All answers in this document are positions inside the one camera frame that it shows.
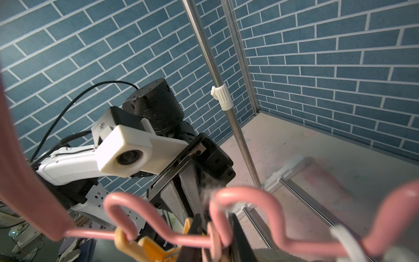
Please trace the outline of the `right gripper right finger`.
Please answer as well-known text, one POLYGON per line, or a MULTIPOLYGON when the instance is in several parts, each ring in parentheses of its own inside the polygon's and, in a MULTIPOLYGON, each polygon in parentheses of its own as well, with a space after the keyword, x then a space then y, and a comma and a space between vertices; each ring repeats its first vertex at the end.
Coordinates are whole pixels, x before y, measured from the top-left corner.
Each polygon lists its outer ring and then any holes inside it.
POLYGON ((246 238, 237 216, 234 214, 229 215, 229 222, 233 232, 233 241, 230 245, 230 261, 257 262, 256 256, 246 238))

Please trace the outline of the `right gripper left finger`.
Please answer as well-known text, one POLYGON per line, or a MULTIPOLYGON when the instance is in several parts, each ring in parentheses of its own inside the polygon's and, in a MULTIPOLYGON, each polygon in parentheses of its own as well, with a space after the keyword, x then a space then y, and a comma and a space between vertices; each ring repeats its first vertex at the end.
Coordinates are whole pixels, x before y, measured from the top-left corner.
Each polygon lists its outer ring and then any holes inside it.
POLYGON ((177 237, 177 245, 182 245, 177 262, 200 262, 202 261, 201 249, 199 247, 199 234, 202 233, 202 219, 200 214, 193 217, 191 227, 186 235, 177 237))

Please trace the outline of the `pink clip hanger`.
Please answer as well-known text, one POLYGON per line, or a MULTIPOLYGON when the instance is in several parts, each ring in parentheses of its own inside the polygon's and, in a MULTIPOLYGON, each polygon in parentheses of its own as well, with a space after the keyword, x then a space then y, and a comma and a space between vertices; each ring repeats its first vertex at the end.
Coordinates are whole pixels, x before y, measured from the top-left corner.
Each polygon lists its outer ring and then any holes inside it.
MULTIPOLYGON (((206 134, 191 141, 165 135, 165 131, 181 125, 183 112, 164 78, 137 90, 128 103, 131 111, 111 107, 92 128, 94 145, 87 161, 98 173, 120 177, 141 171, 156 174, 159 180, 152 189, 153 196, 161 195, 177 176, 199 178, 203 171, 205 178, 228 182, 234 175, 231 159, 206 134)), ((173 231, 159 215, 155 200, 123 192, 107 195, 101 205, 115 223, 114 231, 78 228, 21 153, 7 103, 1 100, 1 200, 53 241, 65 237, 126 240, 132 257, 146 259, 143 247, 136 242, 139 232, 128 214, 132 210, 164 240, 181 247, 199 248, 204 261, 216 261, 236 239, 228 212, 243 202, 263 209, 273 241, 284 251, 361 262, 369 255, 385 254, 419 214, 419 182, 413 180, 384 199, 370 233, 364 238, 355 239, 339 226, 332 230, 334 242, 303 241, 287 237, 282 206, 265 189, 248 186, 212 189, 207 208, 202 209, 200 196, 208 186, 194 183, 183 184, 181 188, 192 213, 204 216, 207 226, 202 234, 173 231)))

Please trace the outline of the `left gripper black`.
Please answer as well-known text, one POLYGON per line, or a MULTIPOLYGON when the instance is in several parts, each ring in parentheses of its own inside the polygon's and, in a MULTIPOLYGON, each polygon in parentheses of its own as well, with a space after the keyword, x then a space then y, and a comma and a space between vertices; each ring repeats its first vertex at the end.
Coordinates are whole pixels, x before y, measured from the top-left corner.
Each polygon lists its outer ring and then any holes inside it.
POLYGON ((206 213, 203 190, 226 186, 236 176, 233 165, 231 158, 201 133, 147 189, 148 201, 172 213, 206 213))

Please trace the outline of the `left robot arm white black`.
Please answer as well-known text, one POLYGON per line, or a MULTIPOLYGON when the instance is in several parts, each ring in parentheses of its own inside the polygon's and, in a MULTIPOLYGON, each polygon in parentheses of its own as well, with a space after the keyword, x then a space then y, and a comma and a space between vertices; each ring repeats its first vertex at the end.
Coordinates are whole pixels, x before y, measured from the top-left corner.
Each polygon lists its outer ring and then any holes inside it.
POLYGON ((93 144, 70 147, 73 134, 31 164, 61 204, 109 228, 105 176, 136 182, 155 176, 145 197, 179 220, 209 220, 204 193, 226 186, 233 161, 206 134, 196 134, 164 78, 136 90, 122 107, 110 107, 88 131, 93 144))

